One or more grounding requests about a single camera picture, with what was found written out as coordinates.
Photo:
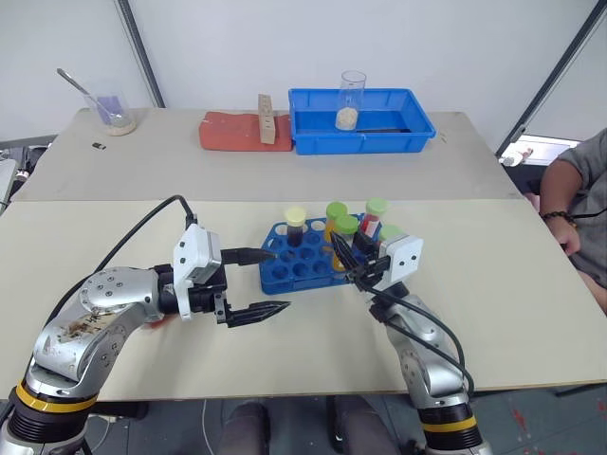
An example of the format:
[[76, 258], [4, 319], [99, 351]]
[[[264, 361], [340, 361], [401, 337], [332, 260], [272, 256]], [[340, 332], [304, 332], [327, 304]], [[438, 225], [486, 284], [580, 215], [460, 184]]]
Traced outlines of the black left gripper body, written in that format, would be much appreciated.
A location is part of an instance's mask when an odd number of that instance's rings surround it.
[[226, 323], [227, 289], [225, 267], [221, 265], [205, 283], [195, 283], [189, 289], [191, 311], [193, 313], [213, 313], [218, 324]]

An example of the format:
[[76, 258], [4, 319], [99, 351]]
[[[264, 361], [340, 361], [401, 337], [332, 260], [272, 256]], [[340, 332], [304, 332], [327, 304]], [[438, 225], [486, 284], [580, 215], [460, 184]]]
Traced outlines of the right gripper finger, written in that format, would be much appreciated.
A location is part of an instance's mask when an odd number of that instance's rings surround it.
[[355, 232], [342, 233], [333, 231], [330, 234], [331, 245], [333, 247], [333, 269], [338, 279], [348, 280], [348, 274], [360, 265], [360, 259], [357, 257], [353, 242]]
[[363, 231], [358, 230], [353, 237], [353, 253], [361, 263], [375, 261], [378, 257], [377, 242]]

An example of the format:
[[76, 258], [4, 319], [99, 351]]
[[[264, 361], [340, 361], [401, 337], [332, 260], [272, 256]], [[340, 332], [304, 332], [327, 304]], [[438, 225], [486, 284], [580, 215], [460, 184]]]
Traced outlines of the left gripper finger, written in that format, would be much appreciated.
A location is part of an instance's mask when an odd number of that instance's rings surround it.
[[221, 258], [222, 263], [225, 265], [253, 265], [274, 260], [276, 258], [276, 254], [262, 248], [237, 247], [222, 249]]
[[227, 304], [224, 311], [224, 323], [229, 328], [255, 324], [269, 319], [290, 305], [290, 301], [266, 300], [252, 303], [248, 308], [232, 311]]

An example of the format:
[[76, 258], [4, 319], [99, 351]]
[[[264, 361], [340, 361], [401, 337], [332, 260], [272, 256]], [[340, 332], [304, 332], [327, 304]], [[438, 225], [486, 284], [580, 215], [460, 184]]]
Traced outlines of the person's hand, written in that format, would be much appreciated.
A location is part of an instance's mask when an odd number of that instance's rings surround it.
[[569, 222], [565, 220], [558, 222], [555, 237], [567, 256], [579, 252], [580, 237], [577, 229]]

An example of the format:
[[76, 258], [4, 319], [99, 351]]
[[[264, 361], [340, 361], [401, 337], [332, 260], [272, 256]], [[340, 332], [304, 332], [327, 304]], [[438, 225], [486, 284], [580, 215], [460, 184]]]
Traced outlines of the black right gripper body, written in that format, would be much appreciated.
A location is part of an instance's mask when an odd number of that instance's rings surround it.
[[391, 259], [383, 256], [371, 261], [360, 263], [346, 273], [347, 281], [352, 283], [359, 291], [366, 291], [377, 285], [383, 278], [383, 274], [390, 268]]

